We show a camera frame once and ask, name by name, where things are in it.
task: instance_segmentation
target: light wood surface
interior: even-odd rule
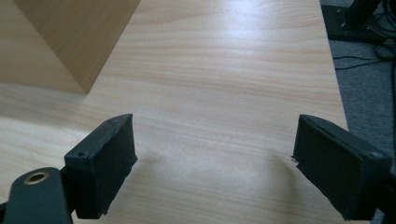
[[[0,1],[0,81],[88,92],[139,1]]]
[[[0,202],[133,113],[138,162],[75,223],[344,223],[290,159],[299,114],[346,127],[317,0],[142,0],[88,95],[0,84],[0,104]]]

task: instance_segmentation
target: gray carpet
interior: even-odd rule
[[[340,7],[349,7],[352,2],[352,0],[320,0],[322,5]],[[333,57],[346,55],[375,57],[372,45],[333,40],[329,42]],[[335,67],[348,67],[359,63],[366,61],[334,60]],[[349,131],[394,157],[390,63],[376,63],[336,71],[336,75]],[[378,212],[372,223],[381,223],[380,220],[382,214]]]

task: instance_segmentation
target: black rubber pad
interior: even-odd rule
[[[391,157],[325,119],[301,115],[293,158],[344,219],[373,218]]]
[[[109,119],[64,156],[69,178],[78,185],[79,218],[106,214],[137,161],[132,114]]]

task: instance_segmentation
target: screw hole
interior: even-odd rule
[[[79,153],[77,154],[78,157],[84,157],[85,155],[86,155],[85,152],[79,152]]]
[[[39,172],[32,175],[29,175],[24,180],[25,185],[34,185],[42,182],[43,180],[47,179],[50,176],[47,172]]]

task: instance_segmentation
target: wooden table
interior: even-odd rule
[[[139,161],[75,223],[344,223],[291,161],[299,114],[346,127],[318,0],[142,0],[88,95],[0,84],[0,202],[102,121]]]

